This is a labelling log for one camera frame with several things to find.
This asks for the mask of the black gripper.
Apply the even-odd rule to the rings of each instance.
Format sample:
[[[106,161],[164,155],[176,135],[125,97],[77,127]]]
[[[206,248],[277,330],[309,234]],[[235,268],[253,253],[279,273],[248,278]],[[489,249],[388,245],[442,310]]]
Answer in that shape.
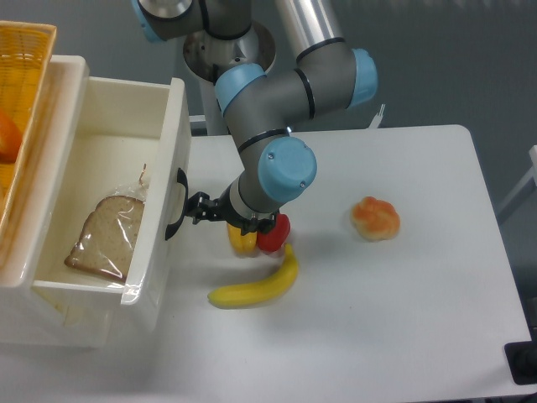
[[[185,204],[185,216],[190,217],[194,225],[201,221],[225,221],[240,228],[241,235],[271,232],[279,214],[279,210],[266,213],[248,207],[241,198],[238,184],[231,184],[216,199],[211,199],[205,192],[198,191],[190,196]]]

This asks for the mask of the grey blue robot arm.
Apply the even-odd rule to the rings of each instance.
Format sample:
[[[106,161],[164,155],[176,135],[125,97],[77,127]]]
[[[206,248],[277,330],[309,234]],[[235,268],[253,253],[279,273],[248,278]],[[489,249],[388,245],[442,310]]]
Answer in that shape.
[[[243,172],[217,199],[186,195],[182,216],[228,222],[242,233],[267,233],[280,208],[313,182],[313,151],[289,129],[325,113],[371,100],[378,73],[366,50],[351,48],[327,1],[279,1],[296,67],[269,76],[248,1],[135,1],[149,41],[196,37],[205,61],[201,78],[236,145]]]

